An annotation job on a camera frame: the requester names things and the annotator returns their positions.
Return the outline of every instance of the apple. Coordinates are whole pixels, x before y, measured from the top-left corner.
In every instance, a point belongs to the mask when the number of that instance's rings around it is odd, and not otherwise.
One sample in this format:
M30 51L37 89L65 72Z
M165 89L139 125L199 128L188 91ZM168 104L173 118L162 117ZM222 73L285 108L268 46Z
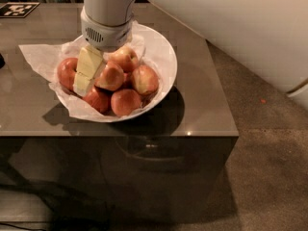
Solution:
M124 82L122 85L123 89L130 89L133 87L132 84L132 73L124 73Z
M123 69L116 63L108 61L101 74L96 78L95 85L101 89L115 91L124 83Z
M111 96L96 86L93 86L82 99L101 114L106 113L111 108Z
M132 84L138 94L145 96L158 89L159 78L152 67L144 64L133 71Z
M109 60L119 64L124 72L132 72L140 64L136 52L127 45L124 45L111 53Z
M74 80L77 69L77 58L66 58L57 66L57 76L60 84L68 90L74 91Z
M112 110L116 116L128 116L141 107L141 97L133 89L121 89L113 93Z

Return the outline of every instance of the table top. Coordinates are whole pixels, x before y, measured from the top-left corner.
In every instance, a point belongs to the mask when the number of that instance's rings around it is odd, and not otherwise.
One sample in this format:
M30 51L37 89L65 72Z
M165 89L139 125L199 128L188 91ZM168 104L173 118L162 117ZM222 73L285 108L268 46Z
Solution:
M48 82L27 64L18 45L63 44L81 35L82 4L40 4L25 18L0 19L0 136L239 135L206 40L151 4L136 4L136 20L164 35L178 61L174 87L150 112L100 123L69 117Z

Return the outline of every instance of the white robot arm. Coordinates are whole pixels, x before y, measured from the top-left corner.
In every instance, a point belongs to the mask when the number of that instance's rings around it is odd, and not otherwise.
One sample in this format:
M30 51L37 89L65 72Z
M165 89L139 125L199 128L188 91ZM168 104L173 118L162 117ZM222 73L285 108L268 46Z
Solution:
M97 48L128 39L135 0L85 0ZM148 0L308 110L308 0Z

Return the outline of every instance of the white bowl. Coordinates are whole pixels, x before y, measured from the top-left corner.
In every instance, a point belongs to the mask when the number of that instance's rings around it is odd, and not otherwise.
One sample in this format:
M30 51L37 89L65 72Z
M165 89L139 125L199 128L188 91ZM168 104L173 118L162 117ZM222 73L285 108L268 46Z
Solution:
M152 66L160 77L159 90L151 102L129 116L101 115L80 98L65 93L59 83L51 84L50 88L57 93L59 100L67 107L70 116L97 122L118 122L135 118L150 111L166 97L177 74L177 60L172 46L160 33L138 23L133 24L132 34L133 38L134 36L143 37L145 51L141 61ZM83 37L79 37L73 42L74 47L76 47L76 43L82 47L85 46L86 41Z

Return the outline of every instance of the floor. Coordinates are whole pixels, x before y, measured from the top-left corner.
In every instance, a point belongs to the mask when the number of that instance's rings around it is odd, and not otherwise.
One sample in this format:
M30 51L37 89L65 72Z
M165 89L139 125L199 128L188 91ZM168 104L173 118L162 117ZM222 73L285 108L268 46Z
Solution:
M228 158L223 170L218 174L216 181L208 192L206 200L199 197L200 203L206 201L203 217L195 223L161 224L139 222L138 224L119 224L112 222L110 230L115 231L305 231L308 227L308 112L297 106L284 94L275 90L259 77L251 73L214 45L209 43L213 61L217 68L218 76L224 88L230 109L240 132L240 137ZM76 215L89 217L87 207L93 210L93 202L97 206L96 214L108 215L112 207L104 206L104 201L97 201L88 195L82 195L71 188L60 187L66 184L80 183L81 191L91 193L91 196L100 195L102 192L112 197L108 184L92 185L94 180L105 179L99 165L82 165L88 160L96 159L96 154L77 153L74 149L66 152L53 149L50 141L45 148L37 151L32 158L27 157L27 148L33 148L39 140L25 144L23 151L10 155L10 164L0 165L0 217L2 222L26 228L44 228L47 230L109 230L106 223L75 222L73 228L59 228L52 220L53 209L67 211L63 202L70 201L70 207L76 206ZM59 161L54 160L52 153L58 153ZM35 162L40 158L49 158L44 165ZM65 158L73 158L68 163ZM123 175L116 167L116 156L110 158L115 175ZM58 168L56 172L42 170L43 168ZM44 179L37 182L34 188L27 186L26 179L36 176ZM19 188L5 188L12 179L17 179L19 184L26 186L21 191ZM59 185L46 184L45 181L57 180ZM126 180L122 179L120 193L126 194L118 203L128 200L134 202L135 192L132 191ZM75 204L74 197L82 197L84 213L80 212L80 205ZM157 195L164 201L164 195ZM157 210L147 210L155 215ZM185 205L188 214L193 215L195 206ZM1 225L0 230L12 230L9 226Z

